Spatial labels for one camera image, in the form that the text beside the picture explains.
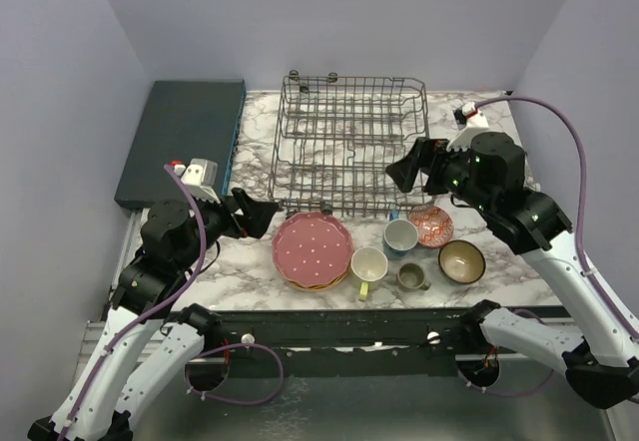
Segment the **dark patterned bowl cream inside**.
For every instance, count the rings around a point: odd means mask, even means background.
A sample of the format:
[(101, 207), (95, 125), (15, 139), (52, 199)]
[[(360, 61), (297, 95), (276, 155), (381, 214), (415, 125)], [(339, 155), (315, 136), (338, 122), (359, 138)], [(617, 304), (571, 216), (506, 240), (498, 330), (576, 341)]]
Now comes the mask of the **dark patterned bowl cream inside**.
[(473, 284), (485, 274), (486, 261), (483, 253), (474, 244), (456, 239), (444, 245), (438, 253), (441, 272), (458, 284)]

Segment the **grey wire dish rack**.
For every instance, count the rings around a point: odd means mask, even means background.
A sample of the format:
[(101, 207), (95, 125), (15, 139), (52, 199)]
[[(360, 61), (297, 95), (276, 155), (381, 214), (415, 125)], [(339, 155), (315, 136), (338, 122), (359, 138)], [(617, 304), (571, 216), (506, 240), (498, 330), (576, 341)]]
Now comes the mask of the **grey wire dish rack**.
[(428, 134), (425, 85), (409, 77), (284, 76), (269, 196), (289, 214), (385, 217), (432, 203), (417, 176), (401, 192), (388, 165)]

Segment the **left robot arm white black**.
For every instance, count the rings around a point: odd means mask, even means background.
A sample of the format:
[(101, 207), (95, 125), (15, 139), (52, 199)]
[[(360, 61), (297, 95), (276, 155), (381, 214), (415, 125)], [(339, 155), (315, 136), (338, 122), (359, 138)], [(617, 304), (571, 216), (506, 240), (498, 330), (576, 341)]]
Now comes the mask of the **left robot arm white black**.
[(261, 238), (279, 206), (234, 189), (221, 199), (151, 207), (142, 246), (120, 273), (99, 341), (58, 410), (30, 440), (130, 440), (152, 401), (193, 356), (224, 342), (216, 315), (197, 304), (171, 313), (222, 236)]

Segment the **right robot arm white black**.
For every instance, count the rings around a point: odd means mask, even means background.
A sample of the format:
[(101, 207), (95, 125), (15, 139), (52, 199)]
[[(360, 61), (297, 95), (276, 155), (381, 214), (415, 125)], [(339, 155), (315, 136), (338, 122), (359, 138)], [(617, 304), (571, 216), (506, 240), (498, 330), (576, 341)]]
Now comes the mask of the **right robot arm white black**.
[(564, 333), (483, 300), (460, 319), (461, 345), (473, 353), (490, 345), (521, 353), (563, 375), (599, 409), (637, 396), (638, 342), (630, 332), (636, 322), (629, 314), (615, 316), (605, 304), (610, 290), (587, 281), (571, 221), (553, 198), (524, 184), (523, 149), (499, 132), (475, 136), (465, 152), (446, 145), (420, 137), (385, 172), (403, 193), (425, 173), (425, 193), (452, 194), (477, 210), (492, 234), (545, 280), (581, 330)]

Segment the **red and blue patterned bowl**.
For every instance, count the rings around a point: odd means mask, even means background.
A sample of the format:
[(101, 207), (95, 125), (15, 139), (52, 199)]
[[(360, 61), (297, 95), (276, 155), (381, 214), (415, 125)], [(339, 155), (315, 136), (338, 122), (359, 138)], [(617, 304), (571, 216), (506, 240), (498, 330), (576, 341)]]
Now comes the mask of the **red and blue patterned bowl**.
[(440, 207), (415, 207), (408, 213), (407, 219), (417, 229), (418, 243), (424, 247), (442, 247), (453, 237), (452, 218)]

